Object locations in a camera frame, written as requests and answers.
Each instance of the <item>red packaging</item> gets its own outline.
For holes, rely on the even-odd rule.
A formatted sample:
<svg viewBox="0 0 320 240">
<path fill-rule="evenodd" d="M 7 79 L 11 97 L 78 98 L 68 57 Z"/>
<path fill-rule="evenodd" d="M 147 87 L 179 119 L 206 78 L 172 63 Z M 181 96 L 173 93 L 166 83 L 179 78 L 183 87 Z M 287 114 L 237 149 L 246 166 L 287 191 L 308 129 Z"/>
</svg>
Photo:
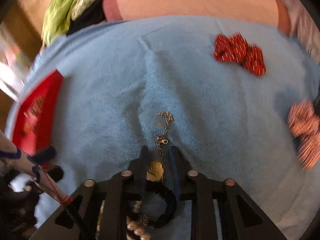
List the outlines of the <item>red packaging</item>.
<svg viewBox="0 0 320 240">
<path fill-rule="evenodd" d="M 12 141 L 29 155 L 51 145 L 52 119 L 62 80 L 55 70 L 21 104 Z"/>
</svg>

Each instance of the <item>gold pendant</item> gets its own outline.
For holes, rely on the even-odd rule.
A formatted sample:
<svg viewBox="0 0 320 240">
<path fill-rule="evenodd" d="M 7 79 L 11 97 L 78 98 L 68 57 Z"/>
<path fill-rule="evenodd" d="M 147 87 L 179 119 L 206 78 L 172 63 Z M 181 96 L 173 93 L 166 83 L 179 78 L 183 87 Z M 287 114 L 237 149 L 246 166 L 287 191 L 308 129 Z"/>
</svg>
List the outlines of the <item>gold pendant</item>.
<svg viewBox="0 0 320 240">
<path fill-rule="evenodd" d="M 163 178 L 163 173 L 164 170 L 161 162 L 152 161 L 148 166 L 147 180 L 159 182 Z"/>
</svg>

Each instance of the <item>jewelry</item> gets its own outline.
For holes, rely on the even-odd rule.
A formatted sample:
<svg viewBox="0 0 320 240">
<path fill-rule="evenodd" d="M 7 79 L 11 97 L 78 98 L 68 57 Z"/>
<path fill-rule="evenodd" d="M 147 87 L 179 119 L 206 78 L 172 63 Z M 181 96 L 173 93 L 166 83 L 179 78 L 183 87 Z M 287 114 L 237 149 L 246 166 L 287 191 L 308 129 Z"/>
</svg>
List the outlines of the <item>jewelry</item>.
<svg viewBox="0 0 320 240">
<path fill-rule="evenodd" d="M 162 135 L 157 135 L 156 137 L 157 149 L 158 149 L 159 155 L 161 156 L 161 162 L 152 161 L 149 164 L 148 172 L 147 172 L 147 180 L 162 182 L 164 180 L 164 154 L 161 146 L 162 144 L 164 145 L 168 144 L 168 139 L 167 139 L 168 128 L 170 123 L 173 122 L 173 116 L 169 112 L 160 112 L 158 116 L 163 117 L 167 122 Z"/>
<path fill-rule="evenodd" d="M 127 240 L 133 240 L 136 238 L 135 236 L 139 236 L 140 240 L 150 240 L 151 235 L 144 231 L 144 227 L 147 225 L 153 226 L 154 228 L 163 227 L 173 218 L 177 209 L 177 200 L 175 195 L 162 184 L 164 180 L 164 153 L 161 146 L 168 144 L 167 134 L 169 125 L 173 122 L 173 116 L 169 112 L 160 112 L 158 116 L 163 117 L 166 120 L 166 126 L 162 135 L 156 136 L 156 144 L 159 155 L 161 156 L 161 162 L 152 161 L 149 164 L 146 176 L 146 190 L 148 192 L 156 193 L 162 197 L 166 202 L 166 209 L 156 221 L 153 221 L 147 216 L 139 217 L 138 213 L 140 211 L 142 201 L 136 201 L 132 213 L 127 217 L 127 229 L 129 230 L 127 233 Z"/>
</svg>

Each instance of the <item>green floral fabric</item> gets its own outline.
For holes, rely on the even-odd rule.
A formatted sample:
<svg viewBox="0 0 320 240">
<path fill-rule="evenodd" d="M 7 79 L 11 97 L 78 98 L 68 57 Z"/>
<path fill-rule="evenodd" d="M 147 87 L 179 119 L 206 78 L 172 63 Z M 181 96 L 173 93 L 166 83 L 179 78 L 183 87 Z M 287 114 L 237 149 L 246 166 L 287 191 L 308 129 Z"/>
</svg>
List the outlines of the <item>green floral fabric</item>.
<svg viewBox="0 0 320 240">
<path fill-rule="evenodd" d="M 71 20 L 76 20 L 95 0 L 51 0 L 44 14 L 42 40 L 49 45 L 65 34 Z"/>
</svg>

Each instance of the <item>black fabric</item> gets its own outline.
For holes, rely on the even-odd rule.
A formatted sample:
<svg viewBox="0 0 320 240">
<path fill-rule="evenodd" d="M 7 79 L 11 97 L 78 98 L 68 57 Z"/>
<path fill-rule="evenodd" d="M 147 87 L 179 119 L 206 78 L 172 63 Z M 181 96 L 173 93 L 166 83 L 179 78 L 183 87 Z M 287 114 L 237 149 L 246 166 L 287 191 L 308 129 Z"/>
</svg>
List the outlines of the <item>black fabric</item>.
<svg viewBox="0 0 320 240">
<path fill-rule="evenodd" d="M 87 10 L 83 12 L 82 15 L 78 17 L 78 19 L 71 21 L 70 28 L 66 33 L 66 36 L 71 35 L 85 27 L 98 24 L 106 20 L 102 9 L 102 1 L 103 0 L 96 0 L 92 5 L 90 5 L 89 8 L 87 8 Z"/>
</svg>

